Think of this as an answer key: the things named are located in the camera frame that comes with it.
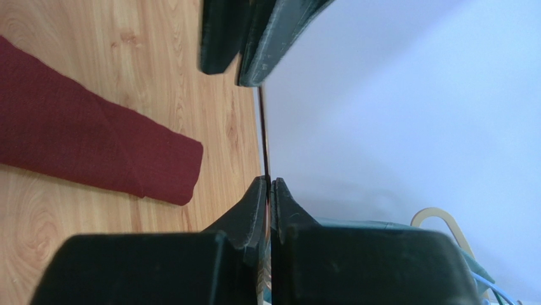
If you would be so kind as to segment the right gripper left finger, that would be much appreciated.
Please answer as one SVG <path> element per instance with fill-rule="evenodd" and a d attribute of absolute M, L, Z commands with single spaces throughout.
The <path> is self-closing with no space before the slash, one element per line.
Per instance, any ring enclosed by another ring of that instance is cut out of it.
<path fill-rule="evenodd" d="M 262 304 L 265 201 L 257 177 L 198 233 L 80 234 L 57 250 L 32 304 Z"/>

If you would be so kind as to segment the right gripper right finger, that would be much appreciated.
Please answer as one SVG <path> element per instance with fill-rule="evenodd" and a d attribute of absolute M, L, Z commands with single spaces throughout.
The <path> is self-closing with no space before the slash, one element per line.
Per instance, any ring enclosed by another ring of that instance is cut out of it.
<path fill-rule="evenodd" d="M 385 231 L 324 227 L 271 186 L 274 304 L 477 304 L 460 254 L 428 256 Z"/>

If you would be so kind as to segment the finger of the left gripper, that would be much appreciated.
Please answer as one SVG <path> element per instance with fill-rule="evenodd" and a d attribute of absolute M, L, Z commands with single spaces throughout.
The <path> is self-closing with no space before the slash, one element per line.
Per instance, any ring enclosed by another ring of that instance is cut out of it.
<path fill-rule="evenodd" d="M 237 57 L 244 57 L 249 0 L 205 0 L 201 15 L 199 68 L 207 75 L 223 74 Z"/>
<path fill-rule="evenodd" d="M 332 1 L 253 1 L 241 45 L 237 84 L 258 87 Z"/>

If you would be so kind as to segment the dark red cloth napkin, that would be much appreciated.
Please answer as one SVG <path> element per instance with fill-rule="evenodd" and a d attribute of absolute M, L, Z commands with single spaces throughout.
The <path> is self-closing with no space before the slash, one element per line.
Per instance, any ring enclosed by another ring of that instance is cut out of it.
<path fill-rule="evenodd" d="M 88 91 L 1 39 L 1 163 L 185 205 L 200 142 Z"/>

